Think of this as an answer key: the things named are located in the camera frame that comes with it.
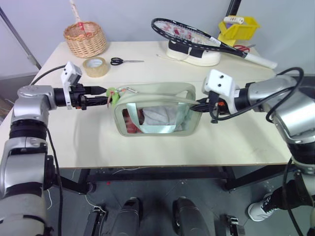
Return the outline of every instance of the gray floor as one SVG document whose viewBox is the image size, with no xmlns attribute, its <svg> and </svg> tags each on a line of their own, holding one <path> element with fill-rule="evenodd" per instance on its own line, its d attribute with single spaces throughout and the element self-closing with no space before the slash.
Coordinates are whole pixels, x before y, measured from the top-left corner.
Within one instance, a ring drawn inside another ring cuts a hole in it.
<svg viewBox="0 0 315 236">
<path fill-rule="evenodd" d="M 240 176 L 255 168 L 235 167 L 234 172 L 236 176 Z M 79 170 L 75 172 L 62 170 L 62 175 L 76 180 Z M 249 203 L 260 200 L 264 194 L 278 188 L 281 180 L 282 177 L 276 177 L 231 193 L 222 189 L 223 180 L 214 179 L 100 182 L 97 184 L 96 191 L 89 194 L 88 198 L 94 204 L 106 204 L 106 209 L 109 211 L 108 218 L 103 224 L 103 236 L 109 235 L 118 211 L 130 197 L 139 197 L 143 201 L 144 217 L 140 236 L 176 235 L 171 225 L 171 206 L 179 196 L 190 198 L 200 208 L 211 235 L 215 235 L 215 227 L 218 236 L 224 235 L 218 231 L 218 228 L 223 226 L 220 216 L 229 214 L 239 218 L 240 224 L 245 226 L 246 235 L 295 236 L 297 233 L 286 211 L 278 210 L 263 222 L 253 222 L 246 214 Z M 54 235 L 56 235 L 59 192 L 55 187 L 51 188 L 50 192 L 53 205 L 48 210 L 48 219 L 51 226 L 55 228 Z M 45 196 L 49 206 L 47 191 Z M 91 209 L 85 196 L 64 191 L 63 235 L 82 236 Z M 309 227 L 310 212 L 309 206 L 301 206 L 293 210 L 305 234 Z"/>
</svg>

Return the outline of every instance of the wicker basket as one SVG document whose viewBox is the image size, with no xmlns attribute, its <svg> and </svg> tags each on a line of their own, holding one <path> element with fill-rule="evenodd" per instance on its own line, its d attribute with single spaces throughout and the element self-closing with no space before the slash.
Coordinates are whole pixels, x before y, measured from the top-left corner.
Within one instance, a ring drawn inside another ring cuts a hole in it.
<svg viewBox="0 0 315 236">
<path fill-rule="evenodd" d="M 84 21 L 83 28 L 76 23 L 63 32 L 69 49 L 80 58 L 90 58 L 105 50 L 106 39 L 101 27 L 92 22 Z"/>
</svg>

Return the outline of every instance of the clear pouch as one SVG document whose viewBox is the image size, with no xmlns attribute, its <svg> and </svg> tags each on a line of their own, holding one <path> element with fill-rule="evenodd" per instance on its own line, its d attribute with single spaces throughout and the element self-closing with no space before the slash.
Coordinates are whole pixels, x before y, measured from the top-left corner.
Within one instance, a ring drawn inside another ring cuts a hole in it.
<svg viewBox="0 0 315 236">
<path fill-rule="evenodd" d="M 200 121 L 201 113 L 190 110 L 199 104 L 191 84 L 130 85 L 117 91 L 120 98 L 114 107 L 114 118 L 124 136 L 185 136 Z"/>
</svg>

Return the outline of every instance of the black cable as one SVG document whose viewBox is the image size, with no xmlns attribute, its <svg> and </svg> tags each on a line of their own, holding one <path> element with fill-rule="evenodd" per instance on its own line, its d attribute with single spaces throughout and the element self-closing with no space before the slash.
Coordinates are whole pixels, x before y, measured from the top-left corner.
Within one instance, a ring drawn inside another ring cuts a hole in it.
<svg viewBox="0 0 315 236">
<path fill-rule="evenodd" d="M 283 174 L 283 180 L 282 180 L 282 198 L 283 198 L 283 205 L 284 207 L 287 209 L 287 212 L 289 213 L 289 216 L 291 218 L 291 221 L 298 233 L 299 236 L 303 236 L 302 232 L 301 232 L 301 229 L 299 227 L 299 225 L 297 224 L 295 218 L 294 218 L 294 215 L 292 213 L 292 210 L 290 208 L 290 206 L 288 205 L 287 203 L 287 194 L 286 194 L 286 178 L 287 178 L 287 172 L 288 172 L 288 169 L 289 167 L 291 166 L 292 164 L 292 159 L 290 158 L 289 162 L 287 163 L 287 165 L 285 166 L 285 169 L 284 169 L 284 174 Z"/>
<path fill-rule="evenodd" d="M 255 104 L 253 104 L 253 105 L 251 105 L 251 106 L 249 106 L 249 107 L 246 107 L 246 108 L 244 108 L 244 109 L 241 109 L 240 111 L 238 111 L 238 112 L 236 112 L 236 113 L 234 113 L 234 114 L 231 114 L 231 115 L 229 115 L 229 116 L 226 116 L 226 117 L 219 117 L 219 118 L 217 118 L 217 117 L 212 113 L 212 110 L 211 110 L 211 109 L 209 109 L 209 113 L 210 113 L 211 118 L 214 119 L 214 120 L 227 120 L 227 119 L 231 119 L 231 118 L 236 117 L 236 116 L 239 116 L 239 115 L 241 115 L 241 114 L 243 114 L 243 113 L 245 113 L 245 112 L 248 112 L 249 110 L 251 110 L 251 109 L 253 109 L 253 108 L 255 108 L 255 107 L 258 107 L 258 106 L 260 106 L 261 104 L 265 103 L 266 101 L 268 101 L 268 100 L 270 100 L 270 99 L 272 99 L 272 98 L 278 96 L 278 95 L 281 94 L 281 93 L 287 92 L 287 91 L 289 91 L 289 90 L 291 90 L 291 89 L 293 89 L 293 88 L 294 88 L 294 87 L 289 87 L 289 88 L 282 89 L 282 90 L 280 90 L 280 91 L 278 91 L 278 92 L 275 92 L 275 93 L 269 95 L 268 97 L 265 97 L 264 99 L 260 100 L 259 102 L 256 102 Z"/>
<path fill-rule="evenodd" d="M 270 111 L 267 113 L 266 115 L 266 120 L 270 123 L 273 123 L 272 122 L 272 119 L 270 119 L 270 116 L 271 114 L 279 107 L 281 106 L 285 101 L 287 101 L 290 97 L 292 97 L 292 95 L 299 89 L 300 85 L 302 84 L 303 80 L 304 80 L 304 71 L 302 68 L 300 67 L 292 67 L 292 68 L 289 68 L 287 70 L 284 70 L 283 72 L 280 72 L 279 74 L 277 75 L 283 75 L 289 71 L 292 71 L 292 70 L 297 70 L 299 72 L 299 80 L 298 82 L 296 83 L 296 85 L 293 87 L 293 89 L 291 90 L 291 92 L 289 92 L 280 102 L 278 102 L 275 106 L 273 106 Z"/>
<path fill-rule="evenodd" d="M 41 78 L 43 78 L 45 75 L 49 74 L 50 72 L 53 72 L 54 70 L 58 70 L 58 69 L 61 69 L 61 68 L 64 68 L 64 67 L 65 67 L 65 65 L 61 65 L 61 66 L 58 66 L 58 67 L 55 67 L 55 68 L 52 68 L 52 69 L 46 71 L 44 74 L 38 76 L 38 77 L 31 83 L 31 85 L 36 84 Z"/>
<path fill-rule="evenodd" d="M 62 182 L 61 182 L 61 176 L 60 176 L 60 171 L 59 171 L 59 164 L 58 164 L 58 160 L 57 160 L 56 150 L 55 150 L 53 140 L 51 138 L 51 135 L 50 135 L 48 128 L 47 128 L 47 134 L 48 134 L 51 149 L 53 150 L 53 153 L 54 153 L 54 159 L 55 159 L 56 170 L 57 170 L 57 181 L 58 181 L 58 185 L 59 185 L 59 197 L 60 197 L 59 216 L 58 216 L 58 236 L 61 236 L 62 235 L 62 232 L 61 232 L 62 219 L 63 219 L 63 186 L 62 186 Z"/>
</svg>

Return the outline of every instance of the racket handle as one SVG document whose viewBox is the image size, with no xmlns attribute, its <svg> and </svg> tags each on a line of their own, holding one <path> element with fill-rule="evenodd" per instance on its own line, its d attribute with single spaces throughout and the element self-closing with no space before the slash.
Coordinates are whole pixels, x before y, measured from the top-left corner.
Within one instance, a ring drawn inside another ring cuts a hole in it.
<svg viewBox="0 0 315 236">
<path fill-rule="evenodd" d="M 268 67 L 270 69 L 274 69 L 277 67 L 278 63 L 274 62 L 274 61 L 270 61 L 261 57 L 258 57 L 254 54 L 251 53 L 247 53 L 246 57 L 244 57 L 245 60 L 249 60 L 251 62 L 254 62 L 256 64 L 259 65 L 263 65 L 265 67 Z"/>
</svg>

